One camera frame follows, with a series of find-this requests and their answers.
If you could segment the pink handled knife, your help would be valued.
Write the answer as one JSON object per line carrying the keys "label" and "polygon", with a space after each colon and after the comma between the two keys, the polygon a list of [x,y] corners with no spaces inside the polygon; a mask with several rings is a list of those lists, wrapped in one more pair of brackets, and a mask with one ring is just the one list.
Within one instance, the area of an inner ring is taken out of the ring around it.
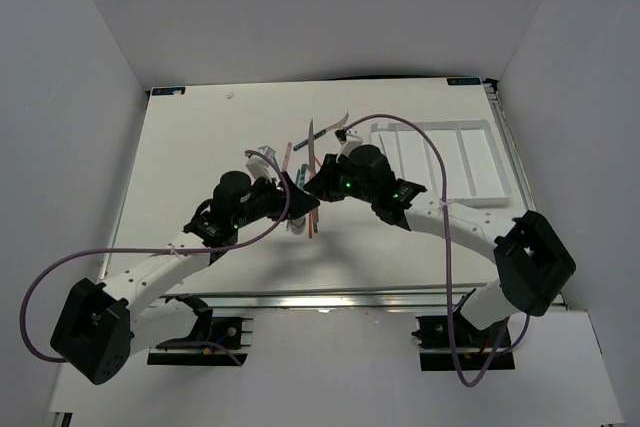
{"label": "pink handled knife", "polygon": [[315,132],[314,132],[314,121],[311,119],[308,127],[308,138],[307,138],[307,152],[308,152],[308,166],[311,178],[316,175],[316,156],[315,156]]}

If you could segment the floral handled knife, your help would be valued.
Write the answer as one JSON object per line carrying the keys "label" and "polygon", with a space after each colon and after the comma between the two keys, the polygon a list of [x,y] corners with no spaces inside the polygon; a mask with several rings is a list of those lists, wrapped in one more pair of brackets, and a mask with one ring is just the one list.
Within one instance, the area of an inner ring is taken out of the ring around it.
{"label": "floral handled knife", "polygon": [[386,150],[386,146],[385,146],[385,142],[384,142],[384,137],[382,136],[382,134],[379,132],[378,133],[378,143],[379,143],[379,147],[381,149],[381,152],[387,156],[387,150]]}

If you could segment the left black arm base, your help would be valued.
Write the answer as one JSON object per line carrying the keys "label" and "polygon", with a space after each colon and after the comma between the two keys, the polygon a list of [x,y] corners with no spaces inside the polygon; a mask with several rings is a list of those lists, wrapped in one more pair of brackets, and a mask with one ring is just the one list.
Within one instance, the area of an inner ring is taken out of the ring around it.
{"label": "left black arm base", "polygon": [[145,310],[157,315],[159,342],[149,349],[150,366],[241,367],[252,345],[254,320],[218,314],[202,298],[184,294]]}

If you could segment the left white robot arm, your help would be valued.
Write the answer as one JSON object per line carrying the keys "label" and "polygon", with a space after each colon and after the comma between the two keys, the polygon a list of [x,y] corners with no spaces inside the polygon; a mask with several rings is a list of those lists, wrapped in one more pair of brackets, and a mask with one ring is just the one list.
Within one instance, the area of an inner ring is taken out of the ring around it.
{"label": "left white robot arm", "polygon": [[319,204],[290,178],[223,174],[166,253],[100,283],[83,279],[72,287],[52,335],[53,349],[101,385],[140,350],[218,348],[223,337],[213,332],[211,307],[195,295],[167,292],[218,261],[237,244],[241,228],[264,218],[297,219]]}

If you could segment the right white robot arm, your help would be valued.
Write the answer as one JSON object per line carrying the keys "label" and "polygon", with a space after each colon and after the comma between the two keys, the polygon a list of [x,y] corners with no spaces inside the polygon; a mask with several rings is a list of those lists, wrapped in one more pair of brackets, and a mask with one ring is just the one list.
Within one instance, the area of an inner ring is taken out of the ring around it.
{"label": "right white robot arm", "polygon": [[576,263],[549,221],[528,210],[514,218],[446,202],[423,185],[395,176],[373,145],[349,155],[328,154],[304,186],[321,201],[347,197],[370,205],[386,224],[439,236],[491,261],[497,278],[467,294],[455,307],[451,331],[472,346],[488,328],[516,314],[543,316],[576,271]]}

